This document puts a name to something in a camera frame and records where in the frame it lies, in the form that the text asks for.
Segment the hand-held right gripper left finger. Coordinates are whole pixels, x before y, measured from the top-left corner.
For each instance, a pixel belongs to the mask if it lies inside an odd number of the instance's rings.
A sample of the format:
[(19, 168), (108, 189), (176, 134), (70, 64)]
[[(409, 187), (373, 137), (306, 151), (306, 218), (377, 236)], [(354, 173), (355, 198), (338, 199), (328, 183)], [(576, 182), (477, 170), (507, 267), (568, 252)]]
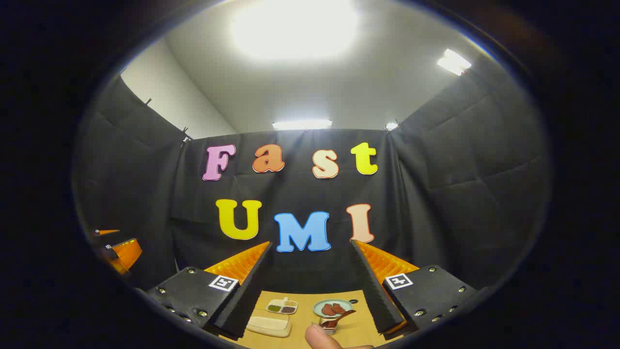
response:
[(237, 340), (246, 326), (272, 267), (267, 241), (213, 266), (186, 267), (146, 291), (148, 300), (184, 323)]

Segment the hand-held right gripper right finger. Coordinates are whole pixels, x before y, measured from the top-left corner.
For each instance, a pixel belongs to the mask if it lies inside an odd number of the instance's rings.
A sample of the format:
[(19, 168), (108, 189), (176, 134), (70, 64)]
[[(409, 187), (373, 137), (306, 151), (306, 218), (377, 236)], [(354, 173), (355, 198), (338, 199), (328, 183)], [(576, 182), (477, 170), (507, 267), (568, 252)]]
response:
[(381, 335), (430, 331), (467, 311), (478, 296), (438, 265), (416, 267), (358, 240), (351, 241), (351, 259)]

